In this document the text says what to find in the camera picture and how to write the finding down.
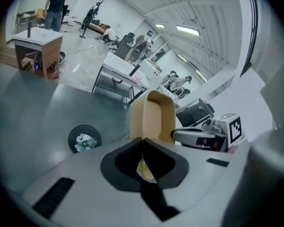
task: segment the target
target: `shelf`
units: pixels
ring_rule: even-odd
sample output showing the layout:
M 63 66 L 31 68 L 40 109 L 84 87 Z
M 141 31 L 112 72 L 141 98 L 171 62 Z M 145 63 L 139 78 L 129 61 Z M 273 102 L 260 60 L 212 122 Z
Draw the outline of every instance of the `shelf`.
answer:
M 34 74 L 40 77 L 44 77 L 43 70 L 35 71 Z M 57 77 L 58 72 L 49 68 L 46 70 L 46 74 L 48 79 L 54 79 L 55 77 Z
M 110 92 L 119 94 L 121 96 L 133 99 L 133 91 L 131 87 L 126 86 L 122 83 L 115 83 L 111 78 L 106 77 L 104 75 L 99 76 L 98 83 L 96 86 L 101 87 Z
M 125 97 L 116 93 L 113 93 L 111 91 L 108 91 L 106 89 L 103 89 L 101 87 L 95 87 L 94 94 L 102 95 L 102 96 L 107 96 L 109 98 L 112 98 L 116 101 L 126 103 Z

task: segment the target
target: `gray floor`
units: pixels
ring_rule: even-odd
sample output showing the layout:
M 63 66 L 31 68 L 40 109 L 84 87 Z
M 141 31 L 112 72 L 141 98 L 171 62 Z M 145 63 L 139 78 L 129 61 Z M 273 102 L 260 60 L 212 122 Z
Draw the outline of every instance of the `gray floor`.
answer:
M 88 45 L 88 40 L 77 42 L 83 43 L 78 48 Z M 95 49 L 82 54 L 82 61 L 88 61 L 91 51 Z M 72 65 L 71 57 L 66 63 Z M 64 72 L 60 80 L 71 73 Z M 83 70 L 76 75 L 79 78 Z M 80 84 L 82 80 L 90 83 L 89 87 L 93 84 L 84 77 Z M 0 180 L 21 194 L 42 174 L 72 155 L 68 135 L 74 127 L 95 127 L 104 146 L 122 140 L 129 132 L 129 121 L 128 105 L 0 63 Z
M 79 25 L 62 26 L 62 30 L 67 32 L 64 32 L 61 51 L 68 55 L 71 52 L 88 50 L 76 54 L 71 53 L 65 58 L 58 82 L 91 92 L 100 67 L 108 53 L 109 45 L 95 40 L 100 34 L 90 29 L 86 30 L 85 39 L 80 38 L 79 34 L 81 35 L 82 32 L 78 31 L 79 27 Z

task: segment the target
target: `white table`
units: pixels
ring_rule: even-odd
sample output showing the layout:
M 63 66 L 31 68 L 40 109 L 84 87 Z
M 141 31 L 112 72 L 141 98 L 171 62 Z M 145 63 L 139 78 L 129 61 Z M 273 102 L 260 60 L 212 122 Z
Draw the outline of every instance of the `white table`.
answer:
M 137 70 L 132 77 L 129 76 L 130 72 L 134 69 L 134 66 L 130 65 L 120 57 L 109 52 L 100 68 L 97 75 L 95 85 L 92 93 L 97 88 L 102 88 L 110 92 L 122 95 L 130 98 L 128 104 L 131 104 L 137 99 L 143 92 L 150 89 L 146 76 L 139 70 Z M 124 83 L 115 83 L 111 78 L 104 76 L 102 73 L 108 74 L 116 79 L 123 81 L 130 85 L 130 87 L 124 85 Z M 134 93 L 133 88 L 139 90 L 137 94 Z
M 12 36 L 15 41 L 16 57 L 19 69 L 22 70 L 21 61 L 25 58 L 31 58 L 35 61 L 41 61 L 43 70 L 38 70 L 34 74 L 53 79 L 59 75 L 59 56 L 62 44 L 62 33 L 52 30 L 33 27 L 30 37 L 27 37 L 27 30 Z M 57 70 L 50 70 L 49 67 L 57 61 Z

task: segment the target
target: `white panel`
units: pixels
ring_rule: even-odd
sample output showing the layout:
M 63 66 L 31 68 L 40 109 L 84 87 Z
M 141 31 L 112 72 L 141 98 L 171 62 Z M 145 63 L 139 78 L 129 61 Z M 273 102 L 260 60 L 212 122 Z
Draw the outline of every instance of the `white panel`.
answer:
M 215 115 L 237 113 L 249 141 L 259 134 L 272 130 L 272 115 L 260 94 L 265 83 L 249 69 L 238 82 L 213 98 L 209 103 Z
M 96 4 L 99 0 L 79 0 L 76 4 L 73 16 L 83 21 L 87 10 Z M 119 38 L 135 29 L 144 21 L 144 17 L 121 0 L 104 0 L 104 7 L 100 7 L 98 15 L 95 19 L 99 19 L 101 23 L 110 25 Z

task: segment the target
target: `man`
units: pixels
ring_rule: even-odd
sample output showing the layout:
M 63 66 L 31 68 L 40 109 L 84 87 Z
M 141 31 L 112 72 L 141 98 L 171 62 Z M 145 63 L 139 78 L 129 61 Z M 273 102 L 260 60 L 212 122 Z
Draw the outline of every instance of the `man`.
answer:
M 187 76 L 185 78 L 176 78 L 166 89 L 173 93 L 176 88 L 183 86 L 187 81 L 190 83 L 191 79 L 191 76 Z
M 171 79 L 176 78 L 177 73 L 174 70 L 171 70 L 169 74 L 162 80 L 160 84 L 162 84 L 163 87 L 168 87 L 169 86 L 169 81 Z
M 151 45 L 151 37 L 152 37 L 152 31 L 149 30 L 146 35 L 139 35 L 136 38 L 136 44 L 139 43 L 142 40 L 147 40 L 147 48 L 149 48 L 149 46 Z
M 104 42 L 113 42 L 114 40 L 116 40 L 114 30 L 109 25 L 107 25 L 107 29 L 105 30 L 101 38 Z
M 53 30 L 60 32 L 64 2 L 65 0 L 47 0 L 44 10 L 46 29 L 50 29 L 53 25 Z

